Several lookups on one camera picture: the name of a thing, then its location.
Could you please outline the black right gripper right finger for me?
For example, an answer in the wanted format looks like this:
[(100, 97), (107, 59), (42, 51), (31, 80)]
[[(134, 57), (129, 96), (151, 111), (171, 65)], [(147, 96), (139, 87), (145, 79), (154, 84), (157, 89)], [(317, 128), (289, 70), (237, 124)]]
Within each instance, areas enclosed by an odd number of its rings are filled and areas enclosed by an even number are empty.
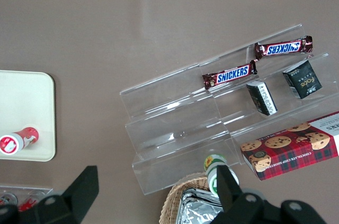
[(325, 223), (309, 204), (285, 200), (280, 207), (253, 192), (243, 192), (227, 166), (217, 167), (217, 192), (223, 210), (212, 223)]

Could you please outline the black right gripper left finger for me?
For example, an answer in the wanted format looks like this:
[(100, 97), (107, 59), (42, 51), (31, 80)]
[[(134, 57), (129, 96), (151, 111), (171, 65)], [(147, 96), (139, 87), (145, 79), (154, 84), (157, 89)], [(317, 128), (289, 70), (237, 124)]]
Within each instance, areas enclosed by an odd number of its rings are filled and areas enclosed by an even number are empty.
[(99, 193), (97, 166), (87, 166), (62, 195), (51, 195), (20, 212), (1, 206), (1, 223), (81, 223)]

